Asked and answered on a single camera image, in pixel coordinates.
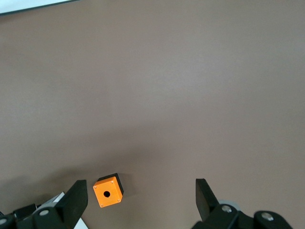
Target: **orange cube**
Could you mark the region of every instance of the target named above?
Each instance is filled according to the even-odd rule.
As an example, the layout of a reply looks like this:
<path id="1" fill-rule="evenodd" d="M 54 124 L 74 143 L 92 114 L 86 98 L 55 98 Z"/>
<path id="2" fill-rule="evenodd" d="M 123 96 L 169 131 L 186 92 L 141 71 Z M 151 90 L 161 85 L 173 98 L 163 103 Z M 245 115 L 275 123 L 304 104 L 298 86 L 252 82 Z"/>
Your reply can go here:
<path id="1" fill-rule="evenodd" d="M 117 173 L 98 179 L 93 190 L 101 208 L 120 203 L 124 193 Z"/>

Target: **white plastic part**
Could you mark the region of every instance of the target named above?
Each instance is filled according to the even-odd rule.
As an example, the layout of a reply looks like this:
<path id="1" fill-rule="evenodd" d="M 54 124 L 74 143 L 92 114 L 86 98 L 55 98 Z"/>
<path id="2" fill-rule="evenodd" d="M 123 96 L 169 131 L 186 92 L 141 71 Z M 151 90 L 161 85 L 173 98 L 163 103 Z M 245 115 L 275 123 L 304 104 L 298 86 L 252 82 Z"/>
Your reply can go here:
<path id="1" fill-rule="evenodd" d="M 0 0 L 0 15 L 73 0 Z"/>

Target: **screw hole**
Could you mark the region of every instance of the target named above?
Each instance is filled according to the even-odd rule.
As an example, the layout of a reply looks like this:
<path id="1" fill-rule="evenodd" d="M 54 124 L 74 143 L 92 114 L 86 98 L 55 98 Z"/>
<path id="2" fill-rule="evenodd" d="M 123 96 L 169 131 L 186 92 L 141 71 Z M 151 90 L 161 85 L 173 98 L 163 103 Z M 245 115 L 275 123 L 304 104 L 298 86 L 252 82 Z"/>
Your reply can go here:
<path id="1" fill-rule="evenodd" d="M 104 196 L 108 198 L 108 197 L 110 196 L 110 192 L 105 191 L 105 192 L 104 192 Z"/>

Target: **screw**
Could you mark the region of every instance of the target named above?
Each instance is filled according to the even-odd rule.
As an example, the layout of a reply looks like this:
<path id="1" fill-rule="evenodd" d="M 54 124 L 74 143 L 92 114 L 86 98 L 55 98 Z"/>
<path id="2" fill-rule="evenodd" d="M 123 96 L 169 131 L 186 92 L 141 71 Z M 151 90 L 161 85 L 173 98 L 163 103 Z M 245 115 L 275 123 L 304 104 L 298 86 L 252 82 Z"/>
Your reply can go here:
<path id="1" fill-rule="evenodd" d="M 268 221 L 274 220 L 274 218 L 272 217 L 272 215 L 270 215 L 270 214 L 267 213 L 267 212 L 263 212 L 263 213 L 262 213 L 262 217 L 263 217 L 264 219 L 268 220 Z"/>
<path id="2" fill-rule="evenodd" d="M 223 205 L 223 207 L 221 209 L 227 213 L 232 212 L 232 209 L 228 205 Z"/>
<path id="3" fill-rule="evenodd" d="M 6 221 L 8 221 L 7 219 L 0 219 L 0 225 L 5 224 Z"/>
<path id="4" fill-rule="evenodd" d="M 49 210 L 43 210 L 39 213 L 40 216 L 45 216 L 49 213 Z"/>

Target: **hole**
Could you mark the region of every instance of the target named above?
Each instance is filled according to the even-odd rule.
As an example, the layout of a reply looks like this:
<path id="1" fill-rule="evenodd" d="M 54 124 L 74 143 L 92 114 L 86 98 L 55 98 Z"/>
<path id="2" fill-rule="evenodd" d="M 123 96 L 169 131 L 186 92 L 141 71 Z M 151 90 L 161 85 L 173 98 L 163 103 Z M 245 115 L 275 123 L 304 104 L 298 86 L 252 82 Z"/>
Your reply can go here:
<path id="1" fill-rule="evenodd" d="M 110 192 L 105 191 L 105 192 L 104 192 L 104 196 L 108 198 L 108 197 L 110 196 Z"/>

